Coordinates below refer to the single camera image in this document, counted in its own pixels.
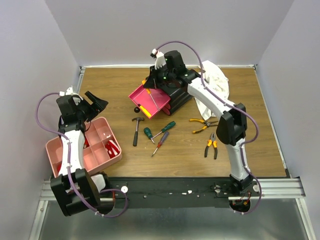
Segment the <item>black drawer cabinet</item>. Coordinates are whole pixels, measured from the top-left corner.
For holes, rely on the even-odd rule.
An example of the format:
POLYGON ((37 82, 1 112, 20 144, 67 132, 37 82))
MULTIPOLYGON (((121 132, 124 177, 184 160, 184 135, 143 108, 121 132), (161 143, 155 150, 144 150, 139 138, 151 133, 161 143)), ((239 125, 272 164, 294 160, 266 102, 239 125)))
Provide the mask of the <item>black drawer cabinet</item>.
POLYGON ((200 74, 194 69, 185 69, 180 74, 168 70, 168 84, 157 87, 163 90, 169 97, 169 105, 172 108, 173 115, 179 108, 193 98, 187 91, 188 84, 192 80, 200 78, 200 74))

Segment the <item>pink top drawer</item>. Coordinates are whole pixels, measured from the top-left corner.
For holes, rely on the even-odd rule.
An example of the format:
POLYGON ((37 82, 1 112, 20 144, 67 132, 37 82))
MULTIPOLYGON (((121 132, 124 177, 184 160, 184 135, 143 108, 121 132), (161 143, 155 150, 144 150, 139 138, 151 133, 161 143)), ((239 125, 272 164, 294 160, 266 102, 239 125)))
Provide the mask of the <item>pink top drawer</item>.
POLYGON ((158 112, 162 110, 162 108, 165 105, 169 103, 170 97, 163 90, 159 88, 151 89, 150 91, 153 98, 155 99, 156 104, 158 105, 159 110, 157 110, 150 95, 147 93, 147 91, 145 90, 142 84, 138 88, 136 88, 128 97, 134 104, 135 102, 133 100, 136 100, 139 104, 145 107, 146 110, 151 114, 151 118, 153 118, 158 112))

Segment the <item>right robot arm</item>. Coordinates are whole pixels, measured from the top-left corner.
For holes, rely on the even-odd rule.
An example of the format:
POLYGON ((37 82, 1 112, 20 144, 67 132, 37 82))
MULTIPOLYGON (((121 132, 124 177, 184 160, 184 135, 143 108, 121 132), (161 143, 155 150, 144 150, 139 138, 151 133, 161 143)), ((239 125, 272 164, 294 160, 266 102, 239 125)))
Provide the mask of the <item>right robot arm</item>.
POLYGON ((144 88, 157 89, 174 84, 198 99, 214 113, 218 120, 215 135, 221 143, 225 144, 228 152, 231 167, 230 191, 236 196, 243 195, 252 182, 244 149, 247 130, 245 106, 223 100, 213 93, 213 89, 204 82, 200 73, 186 68, 177 50, 162 53, 153 49, 150 55, 155 63, 150 67, 144 88))

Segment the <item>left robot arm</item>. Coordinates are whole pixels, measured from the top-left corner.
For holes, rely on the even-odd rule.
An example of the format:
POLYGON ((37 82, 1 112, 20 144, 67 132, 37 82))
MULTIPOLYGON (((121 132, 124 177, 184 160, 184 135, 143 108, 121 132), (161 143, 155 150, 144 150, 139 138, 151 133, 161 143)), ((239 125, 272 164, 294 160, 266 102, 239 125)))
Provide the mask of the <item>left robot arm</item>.
POLYGON ((89 91, 85 95, 88 100, 68 88, 56 99, 61 113, 58 134, 62 142, 62 163, 50 187, 67 217, 89 208, 98 211, 100 197, 107 197, 111 191, 105 173, 90 176, 84 165, 85 123, 102 112, 108 102, 89 91))

